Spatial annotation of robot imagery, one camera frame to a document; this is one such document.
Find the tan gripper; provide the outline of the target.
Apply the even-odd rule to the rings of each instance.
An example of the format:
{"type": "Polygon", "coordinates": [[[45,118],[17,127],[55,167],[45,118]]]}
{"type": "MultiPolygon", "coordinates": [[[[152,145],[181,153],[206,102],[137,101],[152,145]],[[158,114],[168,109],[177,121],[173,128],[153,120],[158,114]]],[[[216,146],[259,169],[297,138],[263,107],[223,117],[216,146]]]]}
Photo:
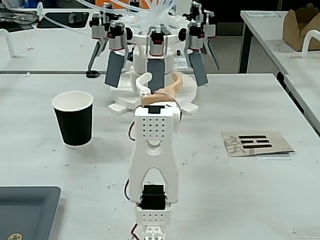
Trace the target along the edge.
{"type": "Polygon", "coordinates": [[[146,72],[139,76],[136,81],[136,88],[141,98],[141,105],[151,105],[154,103],[161,103],[161,102],[174,102],[175,95],[183,86],[183,77],[179,73],[172,73],[171,77],[173,83],[164,87],[160,88],[156,91],[156,93],[151,94],[151,90],[147,86],[148,83],[152,80],[153,75],[150,72],[146,72]]]}

